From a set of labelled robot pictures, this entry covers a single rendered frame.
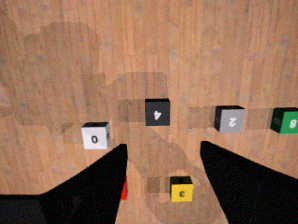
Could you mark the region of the red block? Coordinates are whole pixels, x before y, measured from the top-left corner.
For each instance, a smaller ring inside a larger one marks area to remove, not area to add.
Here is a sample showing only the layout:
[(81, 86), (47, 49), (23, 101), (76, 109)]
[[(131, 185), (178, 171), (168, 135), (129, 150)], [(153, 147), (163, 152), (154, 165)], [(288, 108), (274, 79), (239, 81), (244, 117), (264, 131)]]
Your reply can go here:
[(128, 187), (127, 187), (127, 175), (126, 175), (120, 200), (126, 200), (127, 199), (127, 193), (128, 193)]

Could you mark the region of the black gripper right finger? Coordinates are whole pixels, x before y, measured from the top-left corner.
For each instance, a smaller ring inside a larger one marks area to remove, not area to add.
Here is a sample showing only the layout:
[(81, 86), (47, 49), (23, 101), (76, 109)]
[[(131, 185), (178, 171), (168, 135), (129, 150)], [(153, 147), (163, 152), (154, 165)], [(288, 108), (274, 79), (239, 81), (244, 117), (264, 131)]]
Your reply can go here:
[(200, 155), (229, 224), (298, 224), (298, 178), (208, 141)]

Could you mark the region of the green block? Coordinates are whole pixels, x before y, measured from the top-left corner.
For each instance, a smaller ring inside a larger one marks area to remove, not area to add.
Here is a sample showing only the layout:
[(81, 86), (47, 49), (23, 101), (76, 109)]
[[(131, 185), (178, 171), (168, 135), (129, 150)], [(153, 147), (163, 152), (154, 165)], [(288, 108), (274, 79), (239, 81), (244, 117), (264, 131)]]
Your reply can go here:
[(279, 134), (298, 133), (298, 108), (274, 108), (270, 129)]

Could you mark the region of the yellow block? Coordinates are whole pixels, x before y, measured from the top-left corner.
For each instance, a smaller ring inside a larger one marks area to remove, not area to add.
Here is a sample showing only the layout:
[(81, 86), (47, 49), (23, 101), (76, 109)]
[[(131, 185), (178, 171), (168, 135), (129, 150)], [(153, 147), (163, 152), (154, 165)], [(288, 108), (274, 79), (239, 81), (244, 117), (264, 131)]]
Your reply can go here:
[(171, 201), (192, 201), (191, 176), (170, 176)]

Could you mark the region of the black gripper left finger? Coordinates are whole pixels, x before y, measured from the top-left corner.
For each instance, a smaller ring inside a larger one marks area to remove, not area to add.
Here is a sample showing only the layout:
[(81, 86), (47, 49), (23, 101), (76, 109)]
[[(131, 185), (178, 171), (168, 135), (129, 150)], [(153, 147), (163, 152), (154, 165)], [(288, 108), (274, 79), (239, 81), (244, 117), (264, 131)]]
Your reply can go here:
[(0, 194), (0, 224), (115, 224), (127, 160), (120, 144), (45, 193)]

